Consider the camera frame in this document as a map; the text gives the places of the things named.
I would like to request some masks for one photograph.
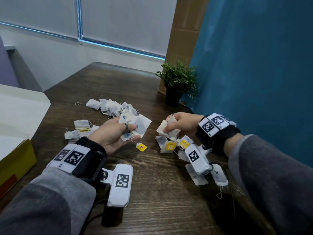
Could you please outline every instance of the ring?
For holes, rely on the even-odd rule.
[[[124,123],[124,125],[125,125],[125,127],[126,127],[125,131],[128,130],[128,124],[127,124],[127,123]]]

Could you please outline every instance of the leaves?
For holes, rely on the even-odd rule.
[[[181,93],[188,93],[190,96],[198,94],[195,66],[188,68],[180,61],[176,65],[163,63],[163,72],[156,71],[156,75],[164,82],[165,87],[172,88]]]

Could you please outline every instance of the sweatshirt sleeve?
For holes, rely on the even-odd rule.
[[[313,233],[313,169],[256,135],[243,137],[229,169],[278,234]]]
[[[48,167],[0,215],[0,234],[78,235],[96,197],[94,187]]]

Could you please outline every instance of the cardboard box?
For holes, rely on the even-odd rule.
[[[42,92],[0,85],[0,198],[36,164],[30,139],[49,106]]]
[[[177,0],[165,62],[189,66],[209,0]],[[166,94],[163,81],[160,93]]]

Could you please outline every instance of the black plant pot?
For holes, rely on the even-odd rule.
[[[166,89],[165,104],[170,107],[178,106],[179,99],[182,97],[182,93],[171,88]]]

